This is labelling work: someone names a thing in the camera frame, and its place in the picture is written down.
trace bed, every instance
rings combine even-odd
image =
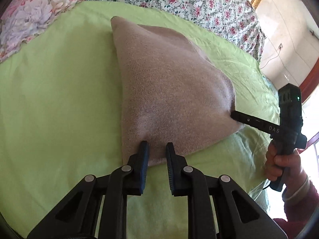
[[[110,19],[172,28],[233,82],[237,110],[278,122],[278,99],[244,50],[190,19],[110,1],[83,1],[0,64],[0,211],[22,237],[87,174],[122,165],[122,84]],[[231,176],[256,199],[270,139],[245,127],[187,156],[206,175]],[[187,202],[170,195],[165,164],[128,199],[128,238],[185,238]]]

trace cable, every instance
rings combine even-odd
[[[290,31],[289,31],[288,26],[287,26],[287,24],[286,24],[286,21],[285,21],[285,19],[283,18],[282,14],[281,14],[281,12],[280,12],[280,10],[279,10],[279,8],[278,8],[278,6],[277,6],[276,3],[274,2],[274,0],[272,0],[272,2],[274,3],[274,5],[275,5],[275,7],[277,8],[277,10],[278,10],[278,12],[279,12],[281,18],[282,18],[283,21],[284,21],[284,24],[285,24],[285,26],[286,26],[286,29],[287,29],[288,34],[289,34],[290,39],[291,39],[291,43],[292,43],[292,45],[293,45],[293,49],[295,50],[296,54],[301,58],[301,60],[302,60],[306,65],[308,65],[308,64],[304,61],[304,59],[299,55],[299,53],[297,52],[296,47],[295,47],[295,44],[293,43],[293,40],[292,40]]]
[[[269,183],[269,185],[267,187],[263,188],[263,190],[267,189],[269,186],[270,186],[270,183]]]
[[[273,60],[273,59],[275,59],[275,58],[279,57],[281,50],[282,50],[282,49],[279,49],[279,53],[278,53],[278,55],[277,55],[276,57],[272,58],[272,59],[269,59],[269,61],[266,63],[266,65],[265,65],[265,66],[263,66],[263,67],[262,67],[262,68],[260,68],[260,69],[265,68],[271,60]]]

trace wrist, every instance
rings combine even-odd
[[[289,181],[285,182],[286,184],[286,197],[292,196],[296,191],[301,188],[301,186],[305,183],[307,180],[307,174],[304,170],[294,178],[289,179]]]
[[[282,194],[282,199],[286,206],[293,206],[302,201],[308,194],[310,189],[309,178],[307,177],[304,184],[292,195],[287,194],[287,190],[285,189]]]

